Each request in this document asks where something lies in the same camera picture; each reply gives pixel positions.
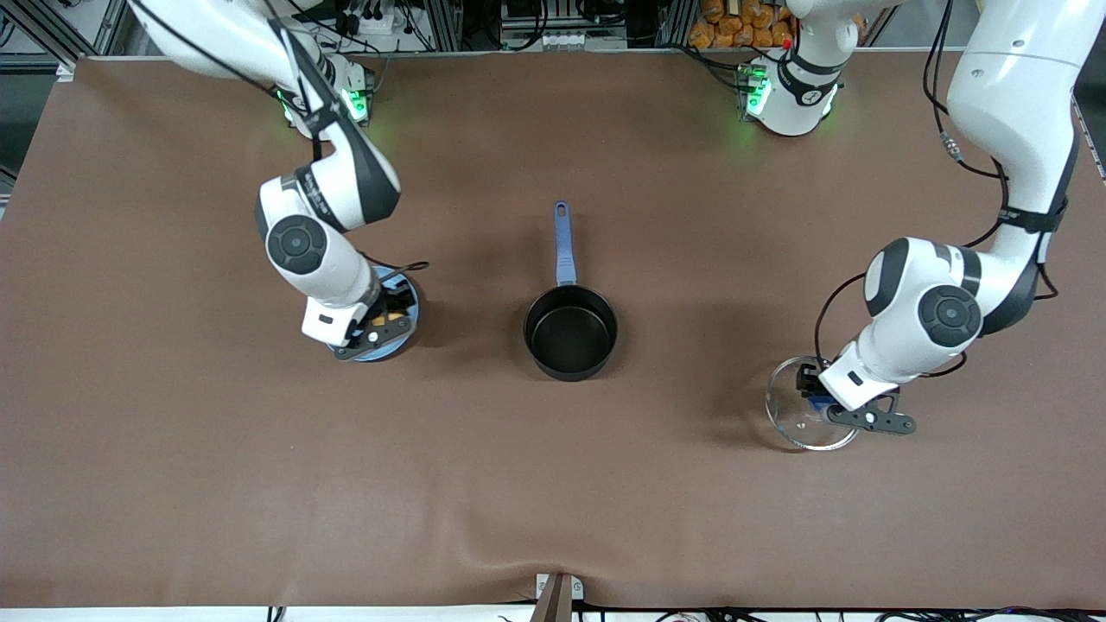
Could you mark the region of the glass lid with blue knob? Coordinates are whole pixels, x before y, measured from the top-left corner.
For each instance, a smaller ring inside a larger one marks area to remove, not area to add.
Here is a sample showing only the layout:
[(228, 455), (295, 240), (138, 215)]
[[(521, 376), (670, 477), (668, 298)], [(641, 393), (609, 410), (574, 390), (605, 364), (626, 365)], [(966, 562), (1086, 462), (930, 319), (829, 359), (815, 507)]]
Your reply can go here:
[(860, 432), (843, 428), (827, 421), (825, 410), (837, 404), (837, 400), (825, 388), (824, 400), (804, 400), (799, 396), (795, 385), (799, 363), (810, 359), (820, 357), (791, 357), (779, 363), (772, 371), (764, 390), (766, 416), (785, 440), (799, 449), (837, 450), (854, 440)]

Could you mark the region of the blue round plate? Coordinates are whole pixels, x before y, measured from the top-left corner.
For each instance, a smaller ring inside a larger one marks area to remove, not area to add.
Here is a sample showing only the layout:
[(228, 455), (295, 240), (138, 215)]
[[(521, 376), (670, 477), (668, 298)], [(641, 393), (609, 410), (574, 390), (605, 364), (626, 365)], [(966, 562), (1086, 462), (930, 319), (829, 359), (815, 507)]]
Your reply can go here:
[(352, 324), (346, 346), (328, 348), (340, 361), (380, 362), (397, 357), (405, 346), (413, 343), (422, 303), (417, 283), (404, 273), (406, 269), (373, 265), (372, 270), (379, 280), (382, 292), (377, 305), (371, 311), (380, 311), (382, 314)]

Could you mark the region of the brown table cover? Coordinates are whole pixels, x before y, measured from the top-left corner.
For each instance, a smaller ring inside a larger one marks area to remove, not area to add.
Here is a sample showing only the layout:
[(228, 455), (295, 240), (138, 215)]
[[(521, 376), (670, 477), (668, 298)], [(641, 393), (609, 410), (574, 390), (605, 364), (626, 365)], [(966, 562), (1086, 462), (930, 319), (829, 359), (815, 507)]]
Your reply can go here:
[[(268, 261), (276, 102), (84, 60), (0, 219), (0, 607), (507, 602), (1106, 609), (1106, 185), (1083, 147), (1061, 296), (902, 388), (918, 431), (797, 450), (764, 412), (820, 307), (1000, 191), (940, 149), (918, 53), (865, 52), (799, 139), (676, 53), (392, 63), (371, 138), (403, 197), (352, 232), (426, 260), (415, 343), (340, 362)], [(596, 377), (523, 342), (570, 205), (619, 318)]]

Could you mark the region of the white power strip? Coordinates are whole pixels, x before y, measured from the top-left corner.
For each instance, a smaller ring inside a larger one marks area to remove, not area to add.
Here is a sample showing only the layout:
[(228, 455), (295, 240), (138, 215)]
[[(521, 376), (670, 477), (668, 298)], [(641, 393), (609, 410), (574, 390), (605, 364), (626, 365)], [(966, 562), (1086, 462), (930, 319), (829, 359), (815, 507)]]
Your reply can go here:
[(392, 0), (349, 0), (337, 6), (335, 27), (343, 35), (367, 38), (392, 35), (404, 27)]

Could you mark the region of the bag of orange snacks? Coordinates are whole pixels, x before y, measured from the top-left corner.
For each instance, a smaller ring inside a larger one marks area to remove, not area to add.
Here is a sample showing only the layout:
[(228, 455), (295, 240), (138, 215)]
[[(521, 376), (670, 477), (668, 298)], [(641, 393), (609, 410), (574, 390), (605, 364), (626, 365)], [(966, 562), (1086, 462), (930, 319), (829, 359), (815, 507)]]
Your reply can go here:
[(698, 0), (687, 46), (787, 48), (797, 27), (786, 6), (766, 0)]

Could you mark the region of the aluminium frame post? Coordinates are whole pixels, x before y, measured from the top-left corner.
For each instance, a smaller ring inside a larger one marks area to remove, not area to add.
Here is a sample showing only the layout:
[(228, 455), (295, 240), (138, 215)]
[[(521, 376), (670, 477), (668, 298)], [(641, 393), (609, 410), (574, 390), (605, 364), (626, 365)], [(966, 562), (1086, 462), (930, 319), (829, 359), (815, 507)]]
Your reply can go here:
[(463, 0), (422, 0), (432, 31), (435, 50), (440, 53), (461, 51)]

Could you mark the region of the brown mounting post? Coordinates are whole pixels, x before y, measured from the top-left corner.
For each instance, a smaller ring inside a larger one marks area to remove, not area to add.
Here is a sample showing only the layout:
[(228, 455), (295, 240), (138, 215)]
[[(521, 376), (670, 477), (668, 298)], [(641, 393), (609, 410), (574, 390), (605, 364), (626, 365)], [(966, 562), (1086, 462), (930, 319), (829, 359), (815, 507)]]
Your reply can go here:
[(573, 589), (573, 576), (544, 576), (529, 622), (572, 622)]

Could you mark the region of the aluminium frame profiles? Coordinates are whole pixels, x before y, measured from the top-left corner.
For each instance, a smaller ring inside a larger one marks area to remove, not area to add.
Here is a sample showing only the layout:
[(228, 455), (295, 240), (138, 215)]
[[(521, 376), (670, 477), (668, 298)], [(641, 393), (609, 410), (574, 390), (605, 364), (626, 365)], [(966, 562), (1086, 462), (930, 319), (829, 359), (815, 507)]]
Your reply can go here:
[(0, 0), (0, 73), (51, 73), (119, 52), (126, 0)]

